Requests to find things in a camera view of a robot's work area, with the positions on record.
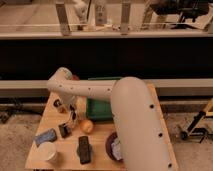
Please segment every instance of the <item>black wall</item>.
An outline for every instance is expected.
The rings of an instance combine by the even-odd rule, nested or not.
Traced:
[[[81,78],[213,77],[212,38],[0,40],[0,79],[48,79],[65,66]]]

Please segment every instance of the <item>wooden table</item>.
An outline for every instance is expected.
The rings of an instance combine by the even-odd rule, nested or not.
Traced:
[[[148,85],[152,96],[154,98],[155,105],[157,106],[157,112],[159,114],[159,119],[161,120],[163,129],[164,129],[164,137],[165,141],[168,144],[170,155],[172,158],[173,168],[177,170],[177,163],[175,159],[175,155],[173,152],[173,147],[170,143],[170,139],[168,136],[168,131],[165,125],[165,121],[163,119],[162,111],[160,108],[159,101],[157,99],[156,91],[153,85]],[[125,170],[125,166],[123,163],[118,163],[112,161],[105,152],[105,141],[107,137],[115,131],[115,127],[113,123],[95,123],[94,131],[91,135],[89,135],[89,141],[93,148],[92,154],[92,162],[89,164],[81,165],[79,157],[76,153],[76,149],[78,146],[78,137],[83,136],[82,133],[77,126],[72,135],[67,137],[66,139],[61,138],[59,133],[58,125],[64,123],[68,120],[69,114],[61,114],[53,107],[53,102],[57,99],[58,96],[54,93],[51,93],[46,108],[43,113],[43,117],[41,119],[40,125],[38,127],[36,135],[50,129],[54,128],[57,133],[57,141],[55,141],[55,145],[57,151],[59,152],[58,161],[55,164],[50,164],[44,161],[41,161],[37,155],[37,147],[35,142],[33,142],[32,147],[30,149],[26,165],[27,169],[60,169],[60,170]],[[86,100],[85,98],[78,98],[77,101],[77,111],[80,114],[80,117],[84,117],[86,109]]]

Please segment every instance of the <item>green container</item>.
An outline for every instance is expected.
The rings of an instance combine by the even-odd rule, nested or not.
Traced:
[[[121,77],[99,77],[89,78],[89,80],[119,80]],[[93,121],[110,121],[112,120],[112,111],[109,102],[87,99],[87,118]]]

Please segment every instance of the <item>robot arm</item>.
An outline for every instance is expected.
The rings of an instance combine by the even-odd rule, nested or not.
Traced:
[[[79,18],[80,24],[86,24],[87,22],[87,5],[83,0],[73,0],[74,10]]]
[[[128,171],[175,170],[160,118],[146,84],[134,77],[119,81],[72,81],[60,68],[48,81],[50,91],[110,101],[122,156]]]

